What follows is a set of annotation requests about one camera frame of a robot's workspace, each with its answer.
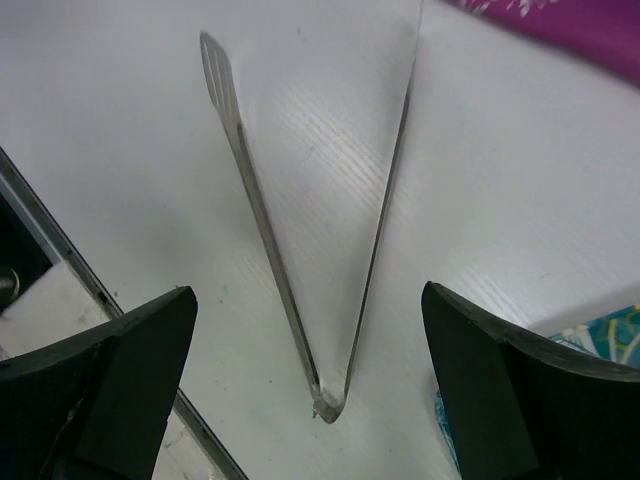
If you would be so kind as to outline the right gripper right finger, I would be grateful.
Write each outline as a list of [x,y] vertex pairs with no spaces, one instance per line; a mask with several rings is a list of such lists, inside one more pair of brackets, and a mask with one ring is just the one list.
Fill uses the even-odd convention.
[[635,479],[639,367],[557,344],[430,282],[441,431],[465,479]]

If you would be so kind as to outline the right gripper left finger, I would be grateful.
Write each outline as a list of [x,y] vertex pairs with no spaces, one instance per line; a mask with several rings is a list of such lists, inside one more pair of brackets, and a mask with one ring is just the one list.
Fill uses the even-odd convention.
[[151,478],[196,317],[178,287],[2,361],[2,478]]

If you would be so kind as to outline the metal tongs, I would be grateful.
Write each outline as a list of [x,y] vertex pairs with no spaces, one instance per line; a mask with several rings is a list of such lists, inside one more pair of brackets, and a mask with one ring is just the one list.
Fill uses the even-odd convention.
[[312,398],[342,414],[404,135],[419,1],[228,1],[199,37]]

